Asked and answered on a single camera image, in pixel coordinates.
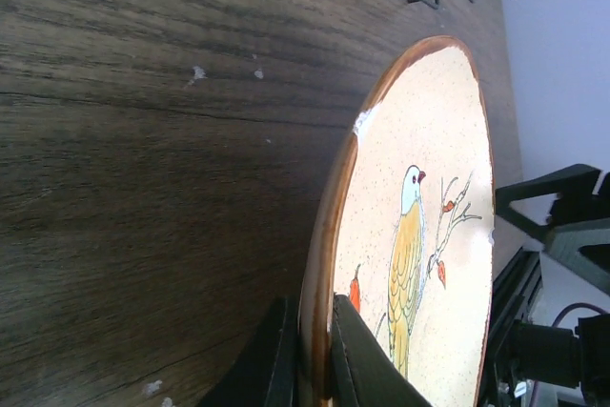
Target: dark wood surface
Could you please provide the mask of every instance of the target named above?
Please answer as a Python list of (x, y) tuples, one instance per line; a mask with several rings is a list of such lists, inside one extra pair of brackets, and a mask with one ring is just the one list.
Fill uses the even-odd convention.
[(519, 181), (500, 0), (0, 0), (0, 405), (193, 405), (298, 293), (367, 92), (441, 33)]

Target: chipped paint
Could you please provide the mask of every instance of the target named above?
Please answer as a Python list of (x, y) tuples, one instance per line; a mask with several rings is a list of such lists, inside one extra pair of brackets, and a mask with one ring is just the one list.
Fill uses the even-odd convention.
[(161, 389), (161, 383), (163, 383), (161, 380), (154, 381), (153, 383), (147, 383), (142, 389), (142, 393), (144, 393), (144, 396), (146, 397), (154, 395)]
[(206, 71), (201, 69), (199, 66), (193, 67), (193, 73), (194, 73), (193, 78), (191, 78), (191, 80), (189, 80), (189, 83), (187, 83), (187, 86), (192, 86), (195, 81), (203, 80), (204, 78), (206, 78)]
[(371, 125), (373, 124), (373, 119), (375, 118), (376, 112), (379, 109), (379, 106), (382, 102), (379, 102), (371, 109), (366, 112), (362, 112), (358, 115), (356, 122), (354, 123), (354, 133), (356, 134), (358, 145), (366, 136), (366, 132), (369, 131)]

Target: white wall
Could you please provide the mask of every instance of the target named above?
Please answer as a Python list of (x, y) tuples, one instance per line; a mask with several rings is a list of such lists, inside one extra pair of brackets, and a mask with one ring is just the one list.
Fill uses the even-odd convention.
[[(503, 0), (525, 179), (585, 163), (610, 171), (610, 0)], [(530, 201), (542, 221), (549, 199)], [(566, 305), (610, 298), (542, 262), (546, 323)], [(562, 327), (574, 328), (573, 312)]]

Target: yellow bird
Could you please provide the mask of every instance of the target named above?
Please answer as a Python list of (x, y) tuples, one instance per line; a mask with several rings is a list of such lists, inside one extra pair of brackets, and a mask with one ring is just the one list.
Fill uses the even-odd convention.
[(425, 223), (420, 183), (425, 176), (418, 166), (411, 166), (405, 175), (388, 281), (390, 359), (405, 378), (409, 336), (413, 331), (424, 285), (424, 263), (421, 262), (421, 257)]

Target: decorative plate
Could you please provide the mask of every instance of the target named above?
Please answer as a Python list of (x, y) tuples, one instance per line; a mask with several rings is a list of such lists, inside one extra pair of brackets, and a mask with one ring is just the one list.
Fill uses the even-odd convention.
[(329, 405), (333, 293), (435, 406), (473, 405), (492, 291), (491, 149), (466, 46), (422, 40), (380, 78), (320, 204), (300, 304), (302, 399)]

